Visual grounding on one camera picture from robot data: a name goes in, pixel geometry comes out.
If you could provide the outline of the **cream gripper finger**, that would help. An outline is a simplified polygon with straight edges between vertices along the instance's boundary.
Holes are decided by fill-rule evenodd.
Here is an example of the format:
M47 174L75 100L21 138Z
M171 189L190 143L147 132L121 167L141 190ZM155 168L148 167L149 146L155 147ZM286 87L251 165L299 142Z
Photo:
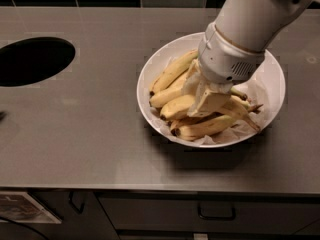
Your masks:
M195 101L189 108L189 117L206 117L216 112L231 97L231 86L201 83L196 90Z
M187 70L186 80L183 84L181 93L183 95L202 96L207 84L207 79L203 76L199 62L194 59Z

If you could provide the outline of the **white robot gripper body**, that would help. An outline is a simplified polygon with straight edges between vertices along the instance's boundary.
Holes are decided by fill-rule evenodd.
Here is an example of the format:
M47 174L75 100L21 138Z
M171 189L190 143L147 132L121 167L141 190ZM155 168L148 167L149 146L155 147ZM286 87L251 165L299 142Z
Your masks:
M216 84L248 81L264 59L263 52L246 51L232 44L218 31L214 22L208 25L198 47L201 72Z

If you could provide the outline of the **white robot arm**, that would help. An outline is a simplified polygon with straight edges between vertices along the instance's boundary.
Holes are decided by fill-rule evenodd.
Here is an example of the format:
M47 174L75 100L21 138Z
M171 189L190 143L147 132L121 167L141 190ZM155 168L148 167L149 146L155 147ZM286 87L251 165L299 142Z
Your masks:
M204 117L222 107L231 87L252 77L272 40L314 1L320 2L226 0L199 43L199 78L186 82L195 90L187 115Z

